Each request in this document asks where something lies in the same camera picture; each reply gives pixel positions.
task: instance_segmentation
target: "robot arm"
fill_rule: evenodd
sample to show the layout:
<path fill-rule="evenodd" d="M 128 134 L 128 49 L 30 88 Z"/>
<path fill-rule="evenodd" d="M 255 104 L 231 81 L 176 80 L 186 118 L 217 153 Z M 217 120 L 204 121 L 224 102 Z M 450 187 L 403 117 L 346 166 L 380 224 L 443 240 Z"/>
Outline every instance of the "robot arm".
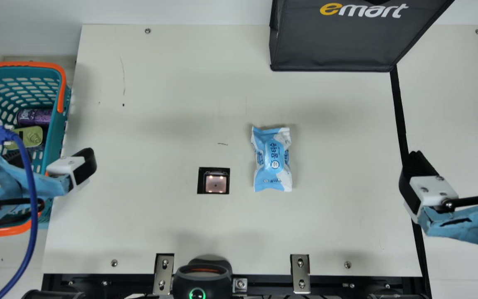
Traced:
<path fill-rule="evenodd" d="M 400 192 L 414 223 L 427 236 L 478 244 L 478 196 L 459 198 L 422 152 L 412 152 L 400 175 Z M 456 211 L 457 208 L 471 206 Z"/>
<path fill-rule="evenodd" d="M 47 201 L 56 196 L 64 196 L 70 191 L 78 191 L 88 182 L 88 178 L 96 169 L 95 156 L 91 148 L 83 149 L 71 157 L 62 157 L 48 165 L 49 176 L 34 174 L 37 197 Z M 25 197 L 29 197 L 29 189 L 21 156 L 17 153 L 0 155 L 0 220 L 5 220 L 0 223 L 8 224 L 8 220 L 13 219 L 20 221 L 19 217 L 13 217 L 21 203 L 16 199 Z"/>

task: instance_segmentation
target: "blue and white package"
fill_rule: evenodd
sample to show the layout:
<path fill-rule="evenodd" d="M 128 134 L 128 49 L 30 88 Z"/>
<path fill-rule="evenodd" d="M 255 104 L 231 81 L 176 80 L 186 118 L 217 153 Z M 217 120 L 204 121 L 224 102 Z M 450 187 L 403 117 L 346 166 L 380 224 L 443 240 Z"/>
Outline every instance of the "blue and white package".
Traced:
<path fill-rule="evenodd" d="M 254 173 L 254 191 L 267 188 L 290 192 L 293 177 L 289 168 L 290 129 L 260 130 L 252 128 L 252 147 L 257 167 Z"/>

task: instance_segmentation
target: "blue cable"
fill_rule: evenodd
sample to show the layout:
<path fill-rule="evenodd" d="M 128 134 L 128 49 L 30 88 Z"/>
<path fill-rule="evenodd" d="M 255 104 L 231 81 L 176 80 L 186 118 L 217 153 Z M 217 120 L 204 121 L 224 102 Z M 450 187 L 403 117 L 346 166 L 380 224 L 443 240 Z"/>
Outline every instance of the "blue cable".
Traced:
<path fill-rule="evenodd" d="M 5 131 L 6 140 L 12 140 L 16 142 L 17 147 L 20 150 L 21 160 L 23 161 L 23 168 L 25 168 L 25 174 L 27 175 L 27 184 L 29 185 L 29 194 L 31 198 L 31 235 L 29 237 L 29 244 L 27 246 L 27 252 L 21 262 L 20 267 L 17 269 L 16 274 L 11 280 L 1 289 L 0 299 L 2 299 L 16 282 L 21 278 L 21 275 L 27 269 L 29 262 L 31 261 L 32 254 L 34 253 L 34 246 L 36 245 L 36 235 L 38 234 L 38 199 L 36 198 L 36 185 L 34 184 L 34 175 L 32 173 L 31 161 L 25 145 L 21 141 L 21 138 L 14 132 Z"/>

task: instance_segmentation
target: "green light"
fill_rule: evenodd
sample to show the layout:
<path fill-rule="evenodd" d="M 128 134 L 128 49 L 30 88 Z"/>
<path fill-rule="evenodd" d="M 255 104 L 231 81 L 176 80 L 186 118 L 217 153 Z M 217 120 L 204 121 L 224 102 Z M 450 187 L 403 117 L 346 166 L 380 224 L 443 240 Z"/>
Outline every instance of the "green light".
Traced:
<path fill-rule="evenodd" d="M 197 293 L 202 293 L 202 297 L 200 296 L 200 294 L 195 294 L 195 297 L 193 297 L 193 293 L 195 291 L 199 291 Z M 205 291 L 201 288 L 194 288 L 191 290 L 191 292 L 189 292 L 189 299 L 205 299 Z"/>

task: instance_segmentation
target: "black shopping bag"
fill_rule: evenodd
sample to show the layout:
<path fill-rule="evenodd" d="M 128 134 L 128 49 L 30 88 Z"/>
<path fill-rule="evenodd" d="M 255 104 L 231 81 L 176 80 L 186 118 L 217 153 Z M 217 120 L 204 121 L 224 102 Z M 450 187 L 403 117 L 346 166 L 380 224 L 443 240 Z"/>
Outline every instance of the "black shopping bag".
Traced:
<path fill-rule="evenodd" d="M 273 0 L 275 71 L 387 72 L 454 0 Z"/>

